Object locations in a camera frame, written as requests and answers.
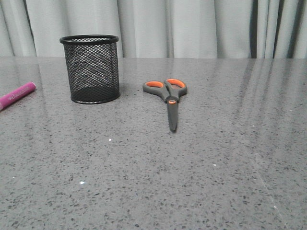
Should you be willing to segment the grey orange scissors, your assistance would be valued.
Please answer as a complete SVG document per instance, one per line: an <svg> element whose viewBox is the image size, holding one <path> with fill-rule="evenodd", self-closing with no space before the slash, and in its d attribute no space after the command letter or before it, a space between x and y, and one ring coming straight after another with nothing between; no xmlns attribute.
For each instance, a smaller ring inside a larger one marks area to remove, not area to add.
<svg viewBox="0 0 307 230"><path fill-rule="evenodd" d="M180 97L187 94L187 86L178 79L166 79L161 81L148 81L142 85L146 93L159 96L167 104L168 124L170 130L175 133L178 121L178 103Z"/></svg>

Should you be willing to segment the pink marker pen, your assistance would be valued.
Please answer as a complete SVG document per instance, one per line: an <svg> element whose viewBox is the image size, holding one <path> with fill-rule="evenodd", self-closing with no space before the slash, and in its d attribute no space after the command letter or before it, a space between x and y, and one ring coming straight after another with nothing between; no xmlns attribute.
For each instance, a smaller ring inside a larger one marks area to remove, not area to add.
<svg viewBox="0 0 307 230"><path fill-rule="evenodd" d="M36 89L33 82L28 82L0 98L0 110L27 96Z"/></svg>

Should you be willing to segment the black mesh pen cup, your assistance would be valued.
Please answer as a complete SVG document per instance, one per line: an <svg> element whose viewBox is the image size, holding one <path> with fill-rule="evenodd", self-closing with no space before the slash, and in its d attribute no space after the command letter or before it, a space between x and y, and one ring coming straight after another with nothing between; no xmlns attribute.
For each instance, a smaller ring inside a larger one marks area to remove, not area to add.
<svg viewBox="0 0 307 230"><path fill-rule="evenodd" d="M64 48L73 102L101 104L120 96L117 36L72 35L59 41Z"/></svg>

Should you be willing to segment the grey curtain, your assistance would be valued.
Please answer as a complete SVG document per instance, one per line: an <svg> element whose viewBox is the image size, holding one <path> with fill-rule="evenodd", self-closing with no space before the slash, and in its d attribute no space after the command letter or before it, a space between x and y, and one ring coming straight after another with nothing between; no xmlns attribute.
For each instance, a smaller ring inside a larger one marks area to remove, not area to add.
<svg viewBox="0 0 307 230"><path fill-rule="evenodd" d="M0 54L61 57L69 35L116 35L125 58L306 58L304 0L3 0Z"/></svg>

